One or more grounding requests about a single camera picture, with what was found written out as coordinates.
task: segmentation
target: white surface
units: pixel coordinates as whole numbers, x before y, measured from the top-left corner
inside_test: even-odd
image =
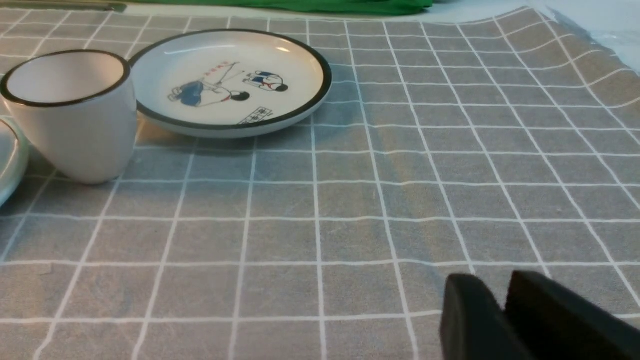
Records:
[[[29,162],[29,144],[18,127],[0,119],[0,206],[22,180]]]
[[[19,67],[11,74],[7,89],[27,101],[73,101],[107,90],[123,74],[122,63],[107,54],[56,54],[37,58]]]
[[[640,0],[537,0],[640,71]]]
[[[115,178],[133,154],[137,119],[131,77],[113,91],[75,105],[36,108],[4,103],[45,158],[80,183]]]
[[[138,101],[158,114],[190,124],[235,126],[304,107],[319,93],[324,72],[311,53],[288,40],[217,31],[152,49],[135,63],[133,79]],[[250,118],[252,114],[259,118]],[[151,120],[187,135],[237,138],[276,131],[306,116],[307,111],[264,129],[198,129]]]

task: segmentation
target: white plate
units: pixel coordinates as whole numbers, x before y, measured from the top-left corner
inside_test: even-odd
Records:
[[[242,138],[291,126],[326,98],[327,61],[299,41],[254,30],[163,40],[131,59],[138,110],[176,133]]]
[[[0,206],[20,184],[29,163],[29,144],[18,127],[0,118]]]

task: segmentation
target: plate rim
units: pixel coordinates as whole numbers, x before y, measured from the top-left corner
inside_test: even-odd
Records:
[[[280,35],[280,34],[275,34],[275,33],[270,33],[268,31],[261,31],[261,30],[253,30],[253,29],[210,29],[210,30],[201,30],[201,31],[195,31],[192,33],[186,33],[186,34],[180,34],[180,35],[176,35],[174,37],[170,37],[170,38],[166,38],[162,41],[156,42],[154,44],[151,44],[149,46],[147,46],[146,48],[142,49],[138,54],[136,54],[135,56],[133,56],[130,60],[129,60],[129,64],[131,65],[131,73],[132,75],[134,74],[134,66],[135,64],[140,61],[140,59],[142,59],[142,57],[144,55],[146,55],[147,53],[149,53],[151,50],[155,49],[156,47],[159,47],[161,45],[164,45],[168,42],[177,40],[179,38],[184,38],[184,37],[190,37],[193,35],[199,35],[199,34],[205,34],[205,33],[222,33],[222,32],[236,32],[236,33],[255,33],[255,34],[260,34],[260,35],[267,35],[270,37],[275,37],[275,38],[281,38],[287,41],[290,41],[298,46],[300,46],[302,49],[304,49],[306,52],[310,53],[320,64],[320,67],[323,70],[323,83],[320,86],[320,89],[318,90],[318,93],[315,94],[315,96],[313,96],[313,98],[311,98],[311,100],[309,100],[307,103],[305,103],[303,106],[299,107],[298,109],[295,109],[289,113],[286,113],[284,115],[275,117],[273,119],[269,119],[266,121],[258,121],[258,122],[253,122],[253,123],[249,123],[249,124],[234,124],[234,125],[214,125],[214,124],[199,124],[196,122],[189,122],[189,121],[185,121],[185,120],[179,120],[179,119],[175,119],[172,117],[168,117],[166,115],[160,114],[154,110],[151,110],[150,108],[146,107],[145,105],[143,105],[142,103],[139,102],[138,99],[136,99],[136,102],[138,104],[138,111],[140,111],[142,114],[148,116],[148,117],[152,117],[157,121],[160,122],[165,122],[174,126],[179,126],[179,127],[187,127],[190,129],[201,129],[201,130],[239,130],[239,129],[249,129],[249,128],[253,128],[253,127],[260,127],[260,126],[268,126],[268,125],[272,125],[272,124],[276,124],[278,122],[282,122],[282,121],[286,121],[289,120],[291,118],[300,116],[301,114],[307,112],[308,110],[312,109],[315,105],[318,105],[328,94],[329,89],[331,88],[332,85],[332,81],[333,81],[333,74],[331,71],[331,67],[328,63],[328,61],[326,61],[326,59],[324,58],[324,56],[322,56],[318,51],[316,51],[315,49],[313,49],[312,47],[310,47],[307,44],[304,44],[303,42],[300,42],[296,39],[284,36],[284,35]]]
[[[5,202],[18,188],[29,164],[29,144],[27,138],[22,134],[20,127],[14,121],[6,117],[0,117],[0,126],[2,125],[8,127],[9,130],[13,132],[13,135],[18,140],[18,149],[16,157],[13,159],[16,166],[15,172],[12,174],[6,174],[6,176],[13,180],[8,182],[8,186],[6,188],[0,188],[0,207],[5,204]]]

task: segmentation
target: white ceramic cup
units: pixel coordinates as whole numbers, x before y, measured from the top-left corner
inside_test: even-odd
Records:
[[[70,179],[104,183],[129,163],[136,96],[122,57],[71,50],[34,58],[5,75],[0,94],[29,141]]]

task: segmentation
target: gray tablecloth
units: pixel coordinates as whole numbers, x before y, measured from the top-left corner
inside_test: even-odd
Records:
[[[141,122],[103,186],[34,155],[0,209],[0,359],[440,359],[453,272],[504,301],[512,270],[536,270],[640,325],[640,81],[532,9],[458,25],[0,10],[0,73],[225,27],[316,47],[327,103],[233,142]]]

